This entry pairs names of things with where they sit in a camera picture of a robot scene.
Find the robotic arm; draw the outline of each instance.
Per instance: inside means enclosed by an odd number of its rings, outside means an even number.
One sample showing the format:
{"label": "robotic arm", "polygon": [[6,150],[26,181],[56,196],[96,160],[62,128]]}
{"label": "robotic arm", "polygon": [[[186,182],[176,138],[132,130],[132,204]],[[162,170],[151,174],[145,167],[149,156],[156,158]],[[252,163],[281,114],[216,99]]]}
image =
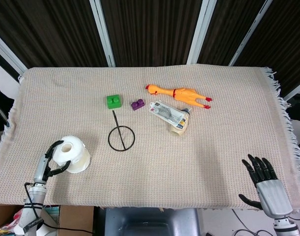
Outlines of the robotic arm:
{"label": "robotic arm", "polygon": [[55,147],[62,143],[63,141],[61,140],[53,143],[38,162],[34,176],[34,184],[33,187],[27,191],[28,199],[23,207],[19,221],[19,226],[23,228],[25,236],[36,236],[37,227],[44,223],[44,220],[40,218],[40,214],[47,192],[46,182],[48,178],[64,172],[70,165],[71,161],[68,161],[62,168],[53,171],[49,167],[49,162],[53,157]]}
{"label": "robotic arm", "polygon": [[265,158],[261,160],[250,154],[248,158],[253,167],[246,160],[242,162],[257,189],[260,202],[249,200],[243,194],[239,194],[240,199],[249,206],[263,210],[268,217],[274,219],[273,226],[277,236],[300,236],[298,226],[288,218],[293,208],[271,163]]}

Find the purple building block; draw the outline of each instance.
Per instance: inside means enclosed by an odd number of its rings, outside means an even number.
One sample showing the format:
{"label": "purple building block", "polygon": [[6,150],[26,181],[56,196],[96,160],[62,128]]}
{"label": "purple building block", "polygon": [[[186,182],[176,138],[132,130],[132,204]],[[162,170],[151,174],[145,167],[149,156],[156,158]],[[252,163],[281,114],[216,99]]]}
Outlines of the purple building block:
{"label": "purple building block", "polygon": [[143,107],[144,105],[145,105],[144,101],[142,99],[139,99],[137,102],[133,102],[131,104],[131,107],[135,111],[135,110],[139,109],[140,107]]}

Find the rubber chicken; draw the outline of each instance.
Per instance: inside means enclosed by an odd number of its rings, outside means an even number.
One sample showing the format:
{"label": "rubber chicken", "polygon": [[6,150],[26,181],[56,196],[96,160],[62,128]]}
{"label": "rubber chicken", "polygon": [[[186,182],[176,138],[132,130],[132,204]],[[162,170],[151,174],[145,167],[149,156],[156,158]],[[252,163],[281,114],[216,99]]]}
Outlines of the rubber chicken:
{"label": "rubber chicken", "polygon": [[200,104],[200,103],[196,102],[196,99],[200,98],[200,99],[204,99],[208,102],[212,101],[211,98],[202,96],[202,95],[196,93],[196,91],[194,89],[190,89],[190,88],[164,89],[164,88],[160,88],[156,85],[147,85],[145,87],[145,89],[147,89],[150,94],[154,94],[154,95],[157,95],[159,93],[167,94],[169,96],[173,96],[173,98],[175,98],[178,101],[182,101],[182,102],[188,103],[190,105],[198,106],[198,107],[202,107],[202,108],[206,108],[206,109],[210,109],[210,106]]}

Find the green building block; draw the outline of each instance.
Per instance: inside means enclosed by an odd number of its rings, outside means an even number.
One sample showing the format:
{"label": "green building block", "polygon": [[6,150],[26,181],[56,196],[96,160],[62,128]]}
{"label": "green building block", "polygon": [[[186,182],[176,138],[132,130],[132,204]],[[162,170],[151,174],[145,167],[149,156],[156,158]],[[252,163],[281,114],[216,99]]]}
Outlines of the green building block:
{"label": "green building block", "polygon": [[107,101],[107,107],[109,109],[121,107],[121,101],[118,94],[113,96],[107,96],[106,101]]}

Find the beige cloth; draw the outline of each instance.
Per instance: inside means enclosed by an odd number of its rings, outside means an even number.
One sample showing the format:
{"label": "beige cloth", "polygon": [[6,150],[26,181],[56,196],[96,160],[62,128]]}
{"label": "beige cloth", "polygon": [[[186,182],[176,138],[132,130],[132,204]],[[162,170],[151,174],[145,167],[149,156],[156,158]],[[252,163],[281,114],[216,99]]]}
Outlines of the beige cloth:
{"label": "beige cloth", "polygon": [[[258,200],[241,160],[265,157],[300,208],[295,150],[273,82],[264,68],[182,65],[148,68],[33,68],[25,72],[0,146],[0,203],[22,204],[23,184],[33,181],[38,160],[65,135],[79,137],[91,163],[79,174],[49,178],[46,204],[250,208],[243,193]],[[182,102],[150,95],[145,86],[193,88],[213,98],[206,110],[193,107],[185,134],[149,113],[149,103]],[[115,127],[106,96],[119,94],[119,125],[136,134],[134,146],[116,152],[108,145]],[[146,106],[133,111],[142,98]]]}

